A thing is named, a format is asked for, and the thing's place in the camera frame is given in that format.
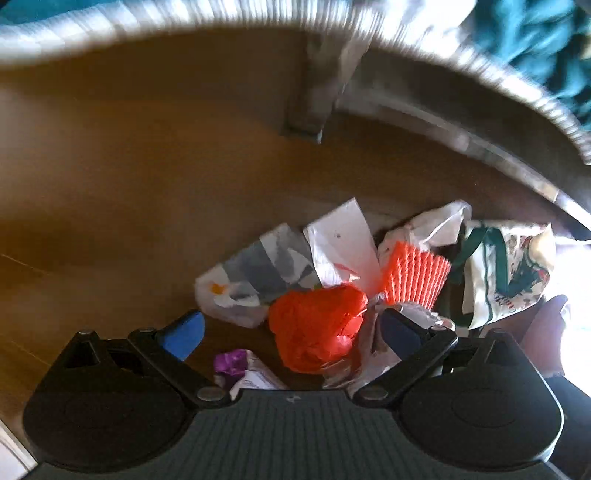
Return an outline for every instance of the red plastic bag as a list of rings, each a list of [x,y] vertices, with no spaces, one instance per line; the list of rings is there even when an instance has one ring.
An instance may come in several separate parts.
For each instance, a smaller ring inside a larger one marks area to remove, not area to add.
[[[269,327],[285,366],[318,374],[349,353],[367,309],[365,293],[350,284],[291,291],[269,308]]]
[[[383,270],[381,291],[385,294],[385,303],[413,301],[431,310],[450,268],[451,264],[439,255],[396,242]]]

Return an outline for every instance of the metal screw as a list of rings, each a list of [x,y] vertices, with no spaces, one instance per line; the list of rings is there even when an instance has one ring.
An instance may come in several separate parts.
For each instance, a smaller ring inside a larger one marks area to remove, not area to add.
[[[220,387],[202,387],[197,391],[197,398],[203,401],[220,401],[225,396]]]
[[[359,390],[361,398],[368,401],[380,401],[388,396],[388,391],[379,385],[370,385]]]

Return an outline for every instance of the paper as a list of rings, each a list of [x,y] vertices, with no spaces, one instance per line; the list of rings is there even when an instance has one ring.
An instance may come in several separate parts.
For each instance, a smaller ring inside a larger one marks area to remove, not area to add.
[[[365,217],[351,199],[304,230],[318,278],[325,287],[353,283],[368,298],[378,293],[381,272]]]

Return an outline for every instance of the crumpled paper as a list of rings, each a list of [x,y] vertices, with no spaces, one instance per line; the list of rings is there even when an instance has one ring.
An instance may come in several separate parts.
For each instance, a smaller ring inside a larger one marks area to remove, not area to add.
[[[232,400],[243,388],[287,390],[287,386],[252,351],[244,348],[216,355],[213,370],[216,385],[229,389]]]
[[[357,200],[312,222],[304,235],[324,287],[352,283],[368,298],[378,293],[381,273],[375,242]]]

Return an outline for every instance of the teal fabric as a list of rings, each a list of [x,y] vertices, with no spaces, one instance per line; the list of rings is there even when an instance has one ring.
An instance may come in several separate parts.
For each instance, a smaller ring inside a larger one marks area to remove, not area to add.
[[[574,0],[478,0],[478,46],[544,85],[591,131],[591,17]]]
[[[9,0],[0,9],[0,25],[20,25],[109,3],[100,0]]]

